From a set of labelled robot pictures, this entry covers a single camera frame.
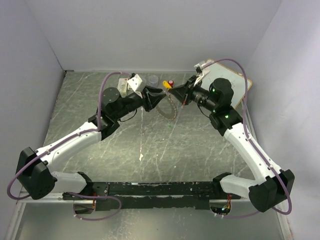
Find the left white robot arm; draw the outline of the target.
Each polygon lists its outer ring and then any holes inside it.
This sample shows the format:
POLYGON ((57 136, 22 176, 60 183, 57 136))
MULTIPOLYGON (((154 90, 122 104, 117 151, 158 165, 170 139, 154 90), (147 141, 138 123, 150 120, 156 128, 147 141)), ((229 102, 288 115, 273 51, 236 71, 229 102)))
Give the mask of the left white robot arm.
POLYGON ((115 87, 106 88, 95 115, 62 139, 34 151, 25 148, 19 156, 16 172, 18 181, 34 200, 50 193, 76 193, 81 199, 89 199, 94 192, 91 179, 83 172, 65 173, 58 168, 85 148, 103 141, 120 126, 124 116, 144 108, 154 109, 166 97, 160 88, 146 86, 141 93, 121 97, 115 87))

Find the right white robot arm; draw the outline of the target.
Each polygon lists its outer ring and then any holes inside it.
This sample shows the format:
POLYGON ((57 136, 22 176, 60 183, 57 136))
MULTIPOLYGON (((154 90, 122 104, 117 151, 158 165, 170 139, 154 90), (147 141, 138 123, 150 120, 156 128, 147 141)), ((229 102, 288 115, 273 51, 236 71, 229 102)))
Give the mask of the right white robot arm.
POLYGON ((254 177, 250 180, 223 173, 213 179, 213 195, 218 199, 228 194, 241 196, 249 199, 261 213, 288 200, 295 176, 289 169, 282 170, 249 133, 245 120, 231 105, 234 91, 230 81, 217 78, 209 89, 202 88, 196 81, 196 76, 192 76, 168 92, 185 106, 195 102, 207 109, 211 125, 238 151, 254 177))

